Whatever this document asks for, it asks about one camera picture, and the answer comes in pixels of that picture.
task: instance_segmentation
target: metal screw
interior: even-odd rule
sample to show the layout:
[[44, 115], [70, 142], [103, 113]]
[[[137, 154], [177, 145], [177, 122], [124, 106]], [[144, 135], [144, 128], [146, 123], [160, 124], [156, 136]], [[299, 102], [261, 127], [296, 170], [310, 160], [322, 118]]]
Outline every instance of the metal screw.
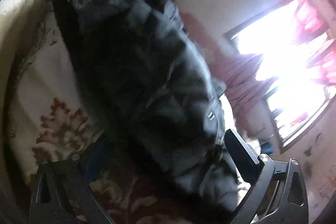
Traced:
[[79, 158], [80, 158], [79, 154], [73, 154], [73, 155], [71, 156], [71, 159], [72, 159], [72, 160], [79, 160]]
[[262, 161], [268, 161], [268, 160], [269, 160], [269, 156], [266, 155], [266, 154], [260, 154], [259, 158], [260, 158]]
[[299, 162], [296, 159], [292, 159], [291, 163], [294, 164], [294, 165], [299, 165]]

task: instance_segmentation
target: window frame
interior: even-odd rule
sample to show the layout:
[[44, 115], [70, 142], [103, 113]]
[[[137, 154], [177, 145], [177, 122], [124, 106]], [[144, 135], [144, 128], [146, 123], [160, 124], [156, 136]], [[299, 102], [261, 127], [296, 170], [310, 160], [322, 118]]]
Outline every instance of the window frame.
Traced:
[[[254, 17], [251, 17], [250, 19], [246, 20], [245, 22], [241, 23], [240, 25], [234, 27], [230, 31], [226, 32], [224, 34], [224, 37], [226, 40], [234, 47], [234, 49], [239, 53], [239, 50], [237, 48], [237, 42], [236, 42], [236, 35], [254, 23], [255, 21], [263, 18], [264, 16], [268, 15], [269, 13], [273, 12], [274, 10], [277, 10], [285, 5], [288, 5], [290, 2], [294, 0], [284, 0], [271, 8], [255, 15]], [[327, 31], [328, 37], [330, 37], [331, 33], [330, 30]], [[312, 128], [313, 126], [320, 120], [320, 118], [325, 114], [325, 112], [329, 109], [329, 107], [332, 105], [332, 103], [335, 100], [334, 96], [331, 99], [325, 99], [325, 102], [319, 107], [319, 109], [304, 123], [302, 124], [298, 129], [293, 131], [288, 137], [282, 138], [280, 136], [278, 127], [276, 125], [275, 118], [273, 117], [273, 114], [269, 108], [267, 98], [269, 98], [272, 94], [276, 92], [276, 87], [272, 90], [270, 90], [267, 94], [264, 95], [262, 102], [265, 104], [267, 112], [268, 112], [268, 117], [271, 120], [272, 127], [274, 129], [274, 135], [278, 141], [278, 146], [280, 150], [280, 154], [283, 154], [286, 152], [288, 149], [290, 149], [293, 145], [295, 145], [299, 140], [301, 140]]]

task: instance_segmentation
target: white wall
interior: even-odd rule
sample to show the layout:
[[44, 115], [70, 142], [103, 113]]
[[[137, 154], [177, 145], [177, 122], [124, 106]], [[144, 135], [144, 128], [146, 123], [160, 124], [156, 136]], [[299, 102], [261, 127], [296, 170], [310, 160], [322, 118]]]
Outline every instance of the white wall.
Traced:
[[[175, 3], [181, 11], [196, 16], [208, 32], [220, 41], [227, 54], [233, 54], [232, 47], [224, 40], [223, 34], [281, 1], [283, 0], [175, 0]], [[331, 31], [336, 34], [336, 13], [332, 6], [327, 0], [311, 0], [311, 2], [328, 21]], [[304, 169], [308, 189], [310, 223], [322, 211], [336, 188], [335, 114], [336, 103], [297, 144], [282, 155], [279, 150], [272, 155], [276, 160], [287, 161], [291, 157], [299, 160]], [[272, 135], [272, 126], [263, 104], [255, 106], [250, 112], [249, 119], [257, 131], [265, 128], [264, 135]], [[275, 138], [272, 138], [272, 143], [277, 145]], [[306, 156], [304, 152], [310, 148], [311, 155]], [[330, 188], [329, 194], [323, 192], [326, 188]]]

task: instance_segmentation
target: black garment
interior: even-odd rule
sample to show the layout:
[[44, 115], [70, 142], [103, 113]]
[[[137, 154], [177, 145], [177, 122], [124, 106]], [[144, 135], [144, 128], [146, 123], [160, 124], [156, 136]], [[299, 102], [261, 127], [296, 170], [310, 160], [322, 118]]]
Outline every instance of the black garment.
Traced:
[[148, 167], [146, 156], [154, 159], [151, 168], [180, 192], [199, 197], [205, 212], [214, 207], [232, 212], [235, 165], [225, 147], [223, 160], [210, 157], [224, 135], [223, 110], [173, 3], [53, 0], [53, 5], [78, 84], [104, 110], [110, 134], [132, 147], [140, 165]]

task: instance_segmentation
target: window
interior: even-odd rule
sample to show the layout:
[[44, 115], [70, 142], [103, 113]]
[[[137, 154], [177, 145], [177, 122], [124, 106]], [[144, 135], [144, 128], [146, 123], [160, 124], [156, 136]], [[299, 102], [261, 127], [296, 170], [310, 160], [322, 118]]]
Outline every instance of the window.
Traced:
[[314, 82], [314, 70], [307, 68], [308, 60], [328, 41], [329, 31], [317, 28], [313, 36], [305, 36], [305, 42], [297, 42], [301, 37], [293, 18], [298, 7], [300, 0], [291, 0], [230, 35], [241, 54], [263, 54], [256, 80], [278, 77], [265, 98], [282, 146], [336, 93], [334, 86]]

